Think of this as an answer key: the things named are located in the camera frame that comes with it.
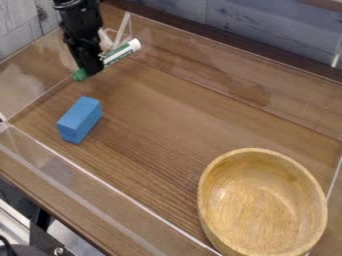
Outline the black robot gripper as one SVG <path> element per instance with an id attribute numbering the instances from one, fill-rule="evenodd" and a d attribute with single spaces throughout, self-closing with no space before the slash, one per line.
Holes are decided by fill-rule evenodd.
<path id="1" fill-rule="evenodd" d="M 88 76 L 96 75 L 104 64 L 100 60 L 99 29 L 103 26 L 101 0 L 53 0 L 61 17 L 64 42 L 72 47 L 72 56 Z"/>

